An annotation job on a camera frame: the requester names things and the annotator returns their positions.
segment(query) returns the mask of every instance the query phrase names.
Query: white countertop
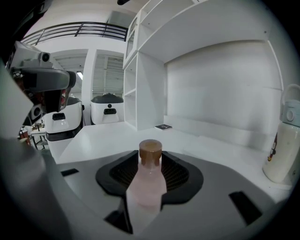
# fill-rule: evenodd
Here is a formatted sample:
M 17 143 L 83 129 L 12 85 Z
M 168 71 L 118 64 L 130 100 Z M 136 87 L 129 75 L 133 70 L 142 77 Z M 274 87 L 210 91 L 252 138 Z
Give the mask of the white countertop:
M 67 146 L 57 164 L 87 161 L 117 153 L 138 150 L 145 139 L 159 140 L 164 151 L 172 151 L 228 166 L 279 202 L 289 196 L 291 187 L 276 184 L 263 173 L 266 152 L 194 136 L 175 129 L 155 128 L 136 131 L 125 122 L 85 126 Z

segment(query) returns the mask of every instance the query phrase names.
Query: ceiling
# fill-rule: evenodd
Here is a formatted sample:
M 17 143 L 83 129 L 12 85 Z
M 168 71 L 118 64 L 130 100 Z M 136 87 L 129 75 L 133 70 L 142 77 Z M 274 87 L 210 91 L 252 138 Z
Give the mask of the ceiling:
M 56 65 L 67 71 L 82 72 L 86 53 L 57 56 Z M 93 93 L 123 93 L 123 58 L 99 54 L 95 63 Z M 81 92 L 82 80 L 76 75 L 71 92 Z

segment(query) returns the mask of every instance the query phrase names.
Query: black railing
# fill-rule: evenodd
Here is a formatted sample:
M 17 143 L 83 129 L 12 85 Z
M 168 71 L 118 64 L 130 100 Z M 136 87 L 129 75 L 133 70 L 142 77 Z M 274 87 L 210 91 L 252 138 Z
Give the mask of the black railing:
M 23 43 L 37 45 L 51 38 L 64 36 L 98 35 L 104 38 L 114 38 L 126 41 L 128 28 L 103 22 L 69 22 L 44 28 L 24 37 Z

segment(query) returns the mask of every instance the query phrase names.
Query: thermos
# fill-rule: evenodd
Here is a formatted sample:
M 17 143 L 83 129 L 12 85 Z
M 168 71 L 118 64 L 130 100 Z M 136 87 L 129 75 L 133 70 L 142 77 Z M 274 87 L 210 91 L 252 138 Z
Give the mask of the thermos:
M 266 164 L 262 167 L 265 175 L 273 182 L 280 183 L 289 173 L 300 148 L 300 101 L 287 100 L 291 89 L 298 89 L 296 84 L 289 85 L 281 96 L 280 124 L 275 141 L 271 147 Z

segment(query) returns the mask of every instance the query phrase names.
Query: book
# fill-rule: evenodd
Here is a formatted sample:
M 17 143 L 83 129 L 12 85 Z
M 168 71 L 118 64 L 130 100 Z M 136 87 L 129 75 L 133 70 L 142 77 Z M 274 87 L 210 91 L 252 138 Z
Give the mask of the book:
M 161 131 L 165 131 L 167 129 L 171 129 L 172 127 L 169 126 L 169 125 L 166 125 L 166 124 L 161 124 L 161 125 L 157 125 L 157 126 L 154 126 L 156 129 L 159 129 Z

